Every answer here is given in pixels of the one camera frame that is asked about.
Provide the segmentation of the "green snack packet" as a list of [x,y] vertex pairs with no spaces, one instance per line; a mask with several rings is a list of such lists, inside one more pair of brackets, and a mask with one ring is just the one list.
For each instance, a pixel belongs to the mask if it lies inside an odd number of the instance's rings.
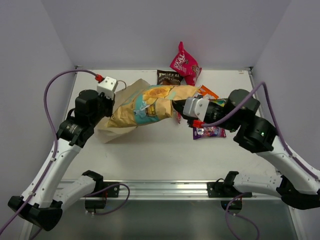
[[227,103],[227,98],[220,98],[220,99],[213,99],[212,102],[214,104],[217,104],[218,106],[224,107]]

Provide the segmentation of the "yellow chips bag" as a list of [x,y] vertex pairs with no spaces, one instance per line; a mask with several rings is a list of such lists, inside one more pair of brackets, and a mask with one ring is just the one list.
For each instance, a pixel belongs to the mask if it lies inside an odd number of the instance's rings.
[[173,116],[172,101],[193,97],[198,87],[192,85],[150,85],[134,99],[137,126],[150,125]]

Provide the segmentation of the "orange snack packet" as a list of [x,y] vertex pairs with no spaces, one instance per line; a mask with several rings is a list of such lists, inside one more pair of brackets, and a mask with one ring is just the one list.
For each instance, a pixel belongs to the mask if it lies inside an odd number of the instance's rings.
[[206,86],[202,85],[199,89],[198,89],[198,94],[201,95],[203,98],[206,99],[218,99],[219,96],[214,93],[213,91],[211,91],[209,88],[207,88]]

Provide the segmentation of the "purple Fox's candy bag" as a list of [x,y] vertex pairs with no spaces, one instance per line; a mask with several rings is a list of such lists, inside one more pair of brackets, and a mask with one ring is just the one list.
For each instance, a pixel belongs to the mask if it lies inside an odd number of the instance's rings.
[[192,137],[193,140],[204,138],[226,138],[226,132],[223,128],[217,126],[204,128],[194,127]]

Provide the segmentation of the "brown paper bag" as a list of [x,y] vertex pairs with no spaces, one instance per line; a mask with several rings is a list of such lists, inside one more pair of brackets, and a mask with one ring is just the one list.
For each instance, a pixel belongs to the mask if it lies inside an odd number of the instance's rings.
[[134,99],[150,84],[138,79],[115,92],[115,103],[110,117],[104,117],[95,127],[94,135],[106,144],[137,128],[134,115]]

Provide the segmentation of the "dark brown snack bag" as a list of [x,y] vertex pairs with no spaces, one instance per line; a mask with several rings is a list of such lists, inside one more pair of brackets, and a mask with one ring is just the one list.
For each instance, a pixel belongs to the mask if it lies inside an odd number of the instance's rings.
[[157,70],[157,85],[179,86],[184,78],[175,71]]

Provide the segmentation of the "red R snack packet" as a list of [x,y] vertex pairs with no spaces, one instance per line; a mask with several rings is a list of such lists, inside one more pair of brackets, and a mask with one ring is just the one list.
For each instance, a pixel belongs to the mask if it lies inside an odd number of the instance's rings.
[[169,65],[171,69],[180,74],[187,85],[195,86],[201,74],[202,68],[193,56],[184,48],[181,41],[178,45],[178,53]]

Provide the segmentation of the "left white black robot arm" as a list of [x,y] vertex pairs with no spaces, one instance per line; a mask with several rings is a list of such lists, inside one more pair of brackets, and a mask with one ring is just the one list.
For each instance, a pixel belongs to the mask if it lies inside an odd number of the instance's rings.
[[57,143],[40,171],[18,196],[12,196],[8,206],[21,218],[45,231],[52,230],[63,212],[85,195],[103,193],[103,176],[87,170],[70,186],[58,190],[66,170],[94,134],[94,128],[104,117],[113,113],[113,93],[83,90],[75,99],[75,107],[69,111],[56,133]]

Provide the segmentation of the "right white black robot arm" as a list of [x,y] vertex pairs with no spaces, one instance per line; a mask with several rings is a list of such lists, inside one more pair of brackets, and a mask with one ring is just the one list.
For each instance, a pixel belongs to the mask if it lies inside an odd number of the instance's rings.
[[268,120],[256,115],[260,102],[247,90],[233,90],[227,99],[189,97],[172,101],[173,108],[190,127],[202,128],[217,122],[218,127],[235,132],[233,140],[243,149],[265,159],[279,174],[249,175],[229,171],[222,182],[209,182],[209,197],[235,197],[253,193],[280,198],[299,210],[320,206],[320,172],[281,139],[279,130]]

